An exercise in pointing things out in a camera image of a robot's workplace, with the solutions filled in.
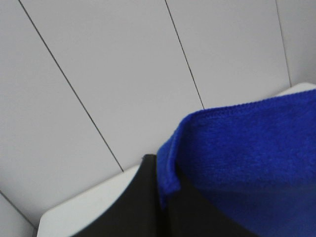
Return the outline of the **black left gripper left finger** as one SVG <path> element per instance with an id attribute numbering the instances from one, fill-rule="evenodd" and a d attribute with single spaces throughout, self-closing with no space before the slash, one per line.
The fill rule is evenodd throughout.
<path id="1" fill-rule="evenodd" d="M 170 228 L 160 208 L 156 155 L 145 155 L 127 188 L 78 237 L 169 237 Z"/>

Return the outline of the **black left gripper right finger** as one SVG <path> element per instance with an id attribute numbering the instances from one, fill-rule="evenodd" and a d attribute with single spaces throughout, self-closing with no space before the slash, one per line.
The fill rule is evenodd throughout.
<path id="1" fill-rule="evenodd" d="M 167 216 L 172 237 L 253 237 L 254 233 L 213 206 L 181 170 L 180 190 L 167 198 Z"/>

